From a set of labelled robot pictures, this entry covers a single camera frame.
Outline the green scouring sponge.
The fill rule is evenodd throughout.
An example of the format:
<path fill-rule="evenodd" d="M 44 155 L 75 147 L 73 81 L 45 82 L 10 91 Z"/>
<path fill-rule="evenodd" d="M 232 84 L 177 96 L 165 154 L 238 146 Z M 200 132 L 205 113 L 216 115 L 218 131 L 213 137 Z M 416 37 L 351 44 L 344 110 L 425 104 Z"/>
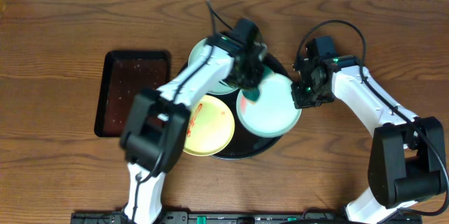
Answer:
<path fill-rule="evenodd" d="M 261 90 L 260 90 L 260 84 L 270 75 L 273 74 L 273 70 L 271 70 L 268 66 L 263 65 L 263 73 L 262 73 L 262 78 L 260 83 L 258 83 L 256 85 L 256 87 L 254 88 L 250 88 L 250 89 L 242 89 L 242 95 L 244 98 L 246 98 L 247 100 L 251 101 L 251 102 L 257 102 L 257 100 L 260 97 L 261 94 Z"/>

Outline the yellow plate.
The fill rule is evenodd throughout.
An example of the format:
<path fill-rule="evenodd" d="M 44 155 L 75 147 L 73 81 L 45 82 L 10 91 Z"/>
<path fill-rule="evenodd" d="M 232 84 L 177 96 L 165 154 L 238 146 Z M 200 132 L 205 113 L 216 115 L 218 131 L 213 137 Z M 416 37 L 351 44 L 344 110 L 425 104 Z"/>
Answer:
<path fill-rule="evenodd" d="M 220 99 L 205 95 L 192 108 L 183 151 L 205 157 L 225 149 L 235 130 L 234 115 Z"/>

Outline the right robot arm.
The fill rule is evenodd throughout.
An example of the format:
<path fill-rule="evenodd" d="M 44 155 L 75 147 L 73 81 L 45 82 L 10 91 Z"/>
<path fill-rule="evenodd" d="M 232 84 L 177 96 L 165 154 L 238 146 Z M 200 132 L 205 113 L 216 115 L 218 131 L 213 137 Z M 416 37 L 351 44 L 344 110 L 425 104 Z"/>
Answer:
<path fill-rule="evenodd" d="M 413 205 L 448 194 L 445 141 L 441 122 L 421 118 L 396 102 L 353 55 L 297 57 L 301 81 L 293 84 L 295 106 L 317 107 L 334 99 L 344 102 L 366 127 L 373 141 L 368 188 L 344 207 L 352 223 L 385 223 L 400 213 L 437 216 Z"/>

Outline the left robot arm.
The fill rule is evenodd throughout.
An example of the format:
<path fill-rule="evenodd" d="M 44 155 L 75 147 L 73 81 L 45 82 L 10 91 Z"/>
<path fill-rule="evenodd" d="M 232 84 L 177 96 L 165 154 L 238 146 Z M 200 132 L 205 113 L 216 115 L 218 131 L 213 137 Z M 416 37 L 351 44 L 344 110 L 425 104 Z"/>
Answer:
<path fill-rule="evenodd" d="M 255 88 L 262 81 L 266 54 L 267 45 L 255 35 L 217 33 L 176 78 L 135 96 L 120 138 L 130 174 L 123 210 L 128 223 L 154 223 L 161 214 L 164 180 L 182 153 L 193 106 L 221 81 Z"/>

